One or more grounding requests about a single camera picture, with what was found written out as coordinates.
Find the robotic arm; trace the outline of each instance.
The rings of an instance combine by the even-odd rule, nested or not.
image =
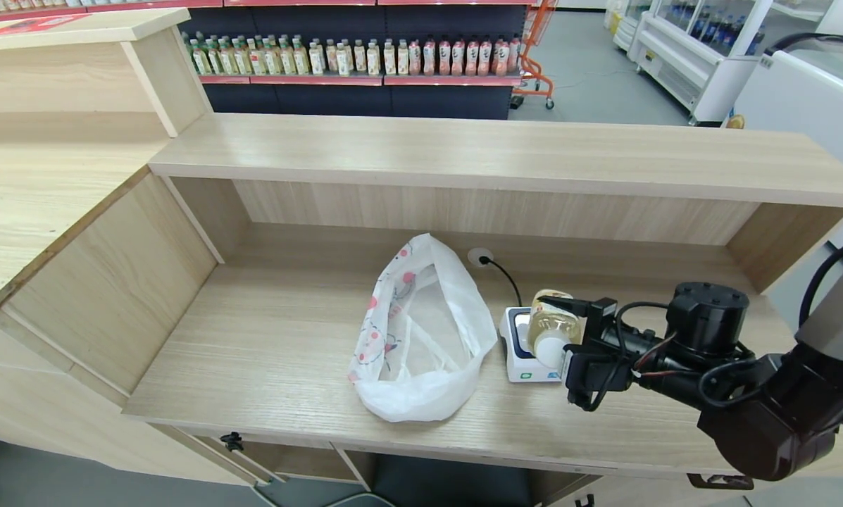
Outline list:
[[[814,291],[811,284],[810,299]],[[585,411],[597,410],[606,392],[636,382],[701,411],[697,427],[728,463],[763,481],[784,479],[834,446],[843,425],[843,276],[802,318],[790,352],[759,358],[737,339],[749,298],[721,285],[682,283],[667,305],[540,301],[587,318],[582,343],[567,344],[560,369],[569,402]],[[666,308],[662,337],[622,320],[642,306]],[[806,301],[804,307],[808,314]]]

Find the black cable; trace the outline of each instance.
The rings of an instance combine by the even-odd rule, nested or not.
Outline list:
[[[492,260],[490,257],[481,256],[478,258],[478,260],[481,264],[484,265],[493,264],[494,266],[496,266],[496,269],[502,271],[502,274],[504,274],[506,278],[508,278],[508,282],[512,284],[512,289],[515,289],[515,299],[518,300],[518,305],[520,307],[523,307],[524,304],[521,302],[521,292],[518,292],[518,285],[515,285],[515,280],[512,280],[512,277],[511,275],[509,275],[507,270],[502,269],[502,266],[500,266],[498,263],[496,263],[495,260]]]
[[[737,398],[732,398],[730,400],[713,400],[712,398],[708,397],[706,394],[706,382],[710,381],[712,377],[718,375],[718,373],[727,372],[728,370],[734,370],[738,368],[743,368],[746,366],[753,366],[758,363],[759,360],[757,359],[745,359],[743,361],[735,361],[734,363],[724,363],[724,365],[716,366],[715,368],[711,368],[707,372],[705,372],[701,377],[700,381],[697,382],[697,394],[700,395],[702,401],[705,404],[710,405],[710,407],[716,408],[724,408],[730,407],[735,403],[740,403],[741,401],[746,401],[749,398],[756,396],[759,393],[759,388],[753,389],[753,391],[747,392],[747,394],[741,394],[737,396]]]
[[[596,398],[591,401],[587,407],[585,407],[586,412],[592,412],[598,409],[599,404],[602,402],[602,399],[606,397],[606,392],[608,391],[608,383],[611,382],[612,378],[615,377],[615,374],[618,373],[618,369],[621,365],[625,363],[625,356],[627,356],[627,344],[625,344],[624,338],[621,336],[621,327],[624,323],[621,320],[622,315],[625,314],[626,311],[629,311],[631,308],[640,308],[640,307],[650,307],[650,308],[664,308],[668,309],[668,305],[662,303],[654,303],[653,301],[635,301],[633,303],[624,305],[615,314],[615,337],[618,340],[618,360],[615,361],[615,365],[612,366],[611,372],[608,374],[606,379],[602,381],[602,385],[599,386],[599,391],[596,394]]]
[[[810,280],[810,284],[804,293],[804,300],[800,304],[800,327],[804,325],[807,318],[810,318],[810,309],[813,307],[813,299],[815,299],[815,294],[818,292],[818,286],[821,285],[821,280],[825,278],[829,270],[841,259],[843,259],[843,246],[833,251],[828,256],[828,259],[825,259],[825,262],[821,263],[821,266],[818,266],[816,273],[813,274],[813,279]]]

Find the refrigerator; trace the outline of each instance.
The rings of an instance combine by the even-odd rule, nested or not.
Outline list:
[[[723,127],[802,132],[843,163],[843,35],[801,33],[766,49]],[[843,225],[829,240],[843,246]]]

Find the counter top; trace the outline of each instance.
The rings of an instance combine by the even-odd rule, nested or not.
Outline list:
[[[792,132],[212,113],[149,165],[169,176],[843,208],[843,164]]]
[[[0,113],[0,302],[167,141],[153,113]]]
[[[79,19],[71,20],[71,22],[62,25],[55,25],[48,30],[0,35],[0,49],[139,41],[139,39],[189,19],[189,11],[182,8],[140,9],[99,13],[97,15],[78,15],[81,16]],[[0,22],[0,28],[24,22],[25,20],[5,20],[5,22]]]
[[[598,411],[570,406],[558,384],[512,384],[497,344],[475,393],[452,418],[388,423],[364,408],[346,372],[374,280],[411,237],[405,231],[253,224],[216,267],[128,401],[125,414],[219,434],[308,437],[393,453],[428,452],[624,469],[635,474],[732,472],[681,403],[637,386]],[[742,289],[751,305],[741,339],[757,354],[794,338],[720,246],[435,233],[453,250],[485,246],[522,296],[567,289],[585,299],[668,301],[681,280]],[[469,268],[498,320],[513,305],[497,270]],[[636,309],[637,327],[665,329],[662,311]],[[843,475],[843,430],[833,452],[803,471]]]

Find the wooden checkout counter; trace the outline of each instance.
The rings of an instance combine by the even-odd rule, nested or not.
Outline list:
[[[736,472],[696,411],[655,392],[585,413],[557,384],[509,383],[495,347],[454,417],[391,424],[346,367],[415,231],[462,257],[488,247],[525,296],[730,285],[752,301],[741,339],[789,350],[762,294],[843,219],[835,158],[784,132],[213,113],[177,34],[188,18],[0,35],[0,439],[229,484],[370,488],[393,453],[530,469],[544,505],[744,493],[691,487]],[[507,282],[469,270],[495,321]],[[665,327],[649,309],[628,322]],[[843,476],[843,430],[799,475]]]

